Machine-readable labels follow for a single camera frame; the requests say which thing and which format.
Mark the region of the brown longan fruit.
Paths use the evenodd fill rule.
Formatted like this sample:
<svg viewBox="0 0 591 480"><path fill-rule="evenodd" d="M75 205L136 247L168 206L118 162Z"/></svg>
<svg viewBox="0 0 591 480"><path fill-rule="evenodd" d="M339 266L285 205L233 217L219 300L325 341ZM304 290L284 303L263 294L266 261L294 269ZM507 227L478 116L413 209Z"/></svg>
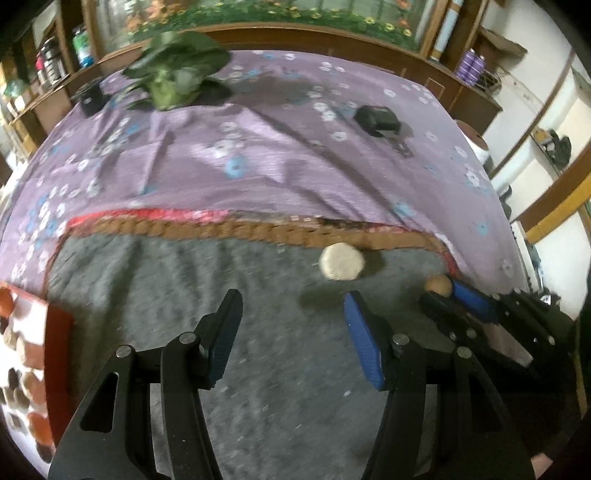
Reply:
<svg viewBox="0 0 591 480"><path fill-rule="evenodd" d="M454 291L453 281L444 274L430 276L425 282L425 291L449 298Z"/></svg>

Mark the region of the grey felt mat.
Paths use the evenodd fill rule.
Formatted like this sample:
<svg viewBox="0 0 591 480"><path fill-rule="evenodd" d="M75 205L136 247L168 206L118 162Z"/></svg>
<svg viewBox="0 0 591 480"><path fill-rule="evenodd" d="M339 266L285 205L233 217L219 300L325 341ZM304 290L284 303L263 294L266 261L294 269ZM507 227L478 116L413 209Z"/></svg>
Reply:
<svg viewBox="0 0 591 480"><path fill-rule="evenodd" d="M362 274L325 278L322 250L358 249ZM415 299L453 260L435 237L388 228L129 216L71 227L45 279L75 319L77 410L58 443L53 479L174 479L160 385L163 348L242 294L228 365L199 398L221 479L359 479L388 394L363 377L346 323L359 291L394 332L421 315Z"/></svg>

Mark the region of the red white tray box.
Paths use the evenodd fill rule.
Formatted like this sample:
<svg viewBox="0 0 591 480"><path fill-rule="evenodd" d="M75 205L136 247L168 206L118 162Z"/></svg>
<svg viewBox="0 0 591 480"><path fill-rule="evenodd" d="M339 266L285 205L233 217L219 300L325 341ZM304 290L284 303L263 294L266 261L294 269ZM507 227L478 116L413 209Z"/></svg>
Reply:
<svg viewBox="0 0 591 480"><path fill-rule="evenodd" d="M41 478L73 415L72 324L58 306L1 284L1 445Z"/></svg>

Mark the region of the white paper roll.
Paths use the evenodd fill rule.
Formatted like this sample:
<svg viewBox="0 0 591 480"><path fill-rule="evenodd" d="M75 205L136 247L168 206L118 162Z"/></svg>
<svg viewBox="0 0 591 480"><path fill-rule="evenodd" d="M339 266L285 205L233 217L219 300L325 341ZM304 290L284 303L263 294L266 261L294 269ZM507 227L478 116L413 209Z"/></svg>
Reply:
<svg viewBox="0 0 591 480"><path fill-rule="evenodd" d="M485 165L490 158L490 151L484 138L466 122L457 119L456 124L460 128L464 137L467 139L467 142L469 143L479 162L482 165Z"/></svg>

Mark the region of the black rectangular device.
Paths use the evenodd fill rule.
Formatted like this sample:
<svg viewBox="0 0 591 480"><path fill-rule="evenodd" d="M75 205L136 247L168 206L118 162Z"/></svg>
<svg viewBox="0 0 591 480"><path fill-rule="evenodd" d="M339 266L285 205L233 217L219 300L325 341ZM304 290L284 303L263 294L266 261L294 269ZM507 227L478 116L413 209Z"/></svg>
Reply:
<svg viewBox="0 0 591 480"><path fill-rule="evenodd" d="M414 156L406 143L407 125L389 107L363 105L356 109L353 120L370 136L387 140L403 158Z"/></svg>

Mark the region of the purple floral tablecloth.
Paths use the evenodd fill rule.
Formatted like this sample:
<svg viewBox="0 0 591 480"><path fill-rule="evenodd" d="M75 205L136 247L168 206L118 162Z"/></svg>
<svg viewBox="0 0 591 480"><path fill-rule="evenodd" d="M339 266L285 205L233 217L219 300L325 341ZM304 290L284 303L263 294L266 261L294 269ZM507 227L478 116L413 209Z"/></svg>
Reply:
<svg viewBox="0 0 591 480"><path fill-rule="evenodd" d="M238 51L219 73L228 100L133 110L110 95L72 109L48 135L1 221L1 277L37 292L68 222L113 210L245 211L390 224L435 235L487 292L527 284L501 202L456 121L425 86L360 63ZM412 158L353 120L385 106Z"/></svg>

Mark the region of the purple bottles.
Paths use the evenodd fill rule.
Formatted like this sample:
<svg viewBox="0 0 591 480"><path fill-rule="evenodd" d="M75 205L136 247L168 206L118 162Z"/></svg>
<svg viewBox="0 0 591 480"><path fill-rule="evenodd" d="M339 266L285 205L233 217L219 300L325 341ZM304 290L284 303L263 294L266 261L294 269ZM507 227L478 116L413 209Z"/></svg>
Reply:
<svg viewBox="0 0 591 480"><path fill-rule="evenodd" d="M456 76L468 85L475 86L483 74L485 66L485 58L478 55L474 49L470 49L464 54L456 70Z"/></svg>

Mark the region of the green leafy vegetable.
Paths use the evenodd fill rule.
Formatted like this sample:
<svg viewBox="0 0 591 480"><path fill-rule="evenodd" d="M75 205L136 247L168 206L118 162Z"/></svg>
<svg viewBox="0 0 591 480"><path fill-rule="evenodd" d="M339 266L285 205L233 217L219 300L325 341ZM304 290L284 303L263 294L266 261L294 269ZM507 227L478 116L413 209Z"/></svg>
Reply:
<svg viewBox="0 0 591 480"><path fill-rule="evenodd" d="M118 95L125 98L141 91L143 96L128 107L151 106L158 111L221 101L231 90L213 75L231 58L228 49L204 33L166 31L144 45L139 57L122 71L130 83Z"/></svg>

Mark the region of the floral glass cabinet panel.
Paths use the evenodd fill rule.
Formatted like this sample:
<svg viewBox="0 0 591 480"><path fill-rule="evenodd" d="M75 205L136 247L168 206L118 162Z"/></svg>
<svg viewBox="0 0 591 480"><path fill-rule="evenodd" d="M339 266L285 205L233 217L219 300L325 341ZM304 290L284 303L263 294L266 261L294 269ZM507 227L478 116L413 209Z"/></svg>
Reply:
<svg viewBox="0 0 591 480"><path fill-rule="evenodd" d="M334 28L419 51L446 1L84 1L85 23L105 52L170 30L233 23Z"/></svg>

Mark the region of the black thermos flask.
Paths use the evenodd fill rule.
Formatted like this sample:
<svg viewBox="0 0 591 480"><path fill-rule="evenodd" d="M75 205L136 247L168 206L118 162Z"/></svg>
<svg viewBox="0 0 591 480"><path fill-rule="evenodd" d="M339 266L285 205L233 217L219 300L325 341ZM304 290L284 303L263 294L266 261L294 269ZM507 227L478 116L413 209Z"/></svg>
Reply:
<svg viewBox="0 0 591 480"><path fill-rule="evenodd" d="M57 85L66 78L67 72L63 64L59 41L55 36L48 38L41 45L39 54L43 70L52 86Z"/></svg>

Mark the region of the green white bottle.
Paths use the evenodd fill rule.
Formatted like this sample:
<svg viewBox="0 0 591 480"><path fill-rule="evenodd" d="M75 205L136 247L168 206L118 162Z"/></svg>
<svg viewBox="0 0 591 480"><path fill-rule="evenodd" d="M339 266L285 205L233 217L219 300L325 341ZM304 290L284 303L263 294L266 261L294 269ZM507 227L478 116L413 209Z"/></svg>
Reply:
<svg viewBox="0 0 591 480"><path fill-rule="evenodd" d="M87 68L94 63L90 42L86 28L79 25L73 29L73 48L81 68Z"/></svg>

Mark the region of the black cylindrical mount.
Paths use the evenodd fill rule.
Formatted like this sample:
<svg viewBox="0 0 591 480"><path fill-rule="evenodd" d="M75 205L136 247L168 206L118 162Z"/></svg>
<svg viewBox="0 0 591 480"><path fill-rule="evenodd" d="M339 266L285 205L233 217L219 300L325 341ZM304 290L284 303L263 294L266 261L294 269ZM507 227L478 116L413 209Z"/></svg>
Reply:
<svg viewBox="0 0 591 480"><path fill-rule="evenodd" d="M72 96L72 101L80 106L86 118L100 112L110 100L110 95L103 91L101 83L102 78L95 78L82 85Z"/></svg>

